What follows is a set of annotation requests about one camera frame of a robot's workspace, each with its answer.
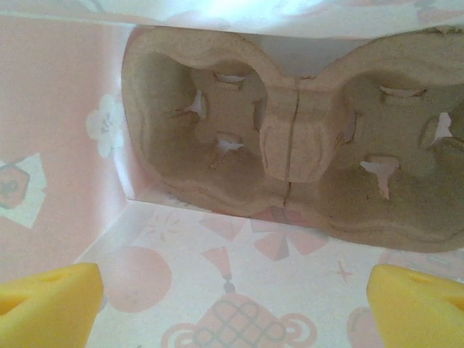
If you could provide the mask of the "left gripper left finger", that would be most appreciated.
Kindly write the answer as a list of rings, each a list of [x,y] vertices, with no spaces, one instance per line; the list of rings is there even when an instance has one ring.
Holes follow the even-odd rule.
[[[103,293],[89,262],[0,283],[0,348],[86,348]]]

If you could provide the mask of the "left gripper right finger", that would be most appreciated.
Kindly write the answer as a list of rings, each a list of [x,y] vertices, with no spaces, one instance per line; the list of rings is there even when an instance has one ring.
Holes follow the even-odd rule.
[[[385,348],[464,348],[464,283],[376,265],[366,293]]]

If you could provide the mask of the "red white paper bag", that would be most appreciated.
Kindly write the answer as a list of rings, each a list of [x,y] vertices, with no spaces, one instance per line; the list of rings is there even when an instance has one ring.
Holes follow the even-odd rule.
[[[282,207],[240,218],[177,200],[140,168],[123,119],[132,27],[25,8],[0,0],[0,283],[97,263],[86,348],[384,348],[374,265],[464,283],[464,249],[356,245]]]

